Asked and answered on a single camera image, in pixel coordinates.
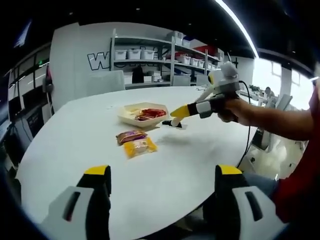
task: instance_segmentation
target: person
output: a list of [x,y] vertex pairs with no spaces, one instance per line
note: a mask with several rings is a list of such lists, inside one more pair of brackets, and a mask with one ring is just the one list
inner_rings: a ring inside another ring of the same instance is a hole
[[264,90],[265,94],[266,94],[266,97],[268,99],[272,98],[275,96],[275,93],[273,91],[271,91],[271,88],[270,87],[266,87],[265,90]]
[[[309,101],[309,110],[281,111],[248,104],[242,99],[226,102],[226,108],[245,126],[254,126],[295,141],[309,141],[295,171],[286,179],[275,181],[255,174],[244,177],[251,186],[257,186],[270,197],[276,214],[284,223],[294,221],[304,209],[307,195],[315,189],[320,175],[320,82]],[[218,114],[224,122],[225,115]]]

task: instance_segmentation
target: food tray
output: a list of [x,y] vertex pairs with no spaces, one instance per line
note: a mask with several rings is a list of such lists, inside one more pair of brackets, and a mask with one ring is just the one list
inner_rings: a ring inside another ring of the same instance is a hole
[[[135,116],[142,110],[142,109],[160,109],[166,112],[166,115],[156,117],[153,119],[145,120],[145,121],[138,121],[135,120]],[[151,102],[141,102],[131,105],[123,106],[119,109],[118,118],[121,122],[130,124],[133,126],[137,126],[139,128],[146,128],[149,126],[155,126],[158,123],[167,120],[169,117],[168,109],[165,105],[156,104]]]

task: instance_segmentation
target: yellow snack bag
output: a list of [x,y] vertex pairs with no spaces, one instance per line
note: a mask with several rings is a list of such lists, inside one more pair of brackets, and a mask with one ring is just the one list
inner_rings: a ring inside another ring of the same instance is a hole
[[157,151],[157,146],[151,141],[149,137],[125,142],[123,146],[126,155],[130,159],[135,156]]

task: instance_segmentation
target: chair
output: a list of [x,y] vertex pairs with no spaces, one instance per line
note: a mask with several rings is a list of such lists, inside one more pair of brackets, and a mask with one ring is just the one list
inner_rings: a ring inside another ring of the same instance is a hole
[[122,70],[100,71],[91,75],[86,86],[86,96],[125,90],[125,76]]
[[196,85],[197,86],[207,86],[209,84],[210,84],[210,82],[208,80],[208,76],[207,75],[198,74],[196,76]]
[[173,76],[172,86],[190,86],[191,78],[187,75],[175,75]]

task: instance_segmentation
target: round table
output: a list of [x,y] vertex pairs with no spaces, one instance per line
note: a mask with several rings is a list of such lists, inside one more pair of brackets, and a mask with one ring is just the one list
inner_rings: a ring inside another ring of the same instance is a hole
[[130,240],[157,232],[192,212],[215,190],[215,166],[237,165],[248,127],[185,118],[186,130],[160,127],[148,131],[158,151],[132,159],[116,135],[134,129],[118,120],[125,105],[150,102],[169,112],[193,102],[197,87],[155,87],[110,92],[73,100],[43,126],[23,156],[16,177],[22,206],[40,223],[49,204],[84,172],[111,166],[109,232],[112,240]]

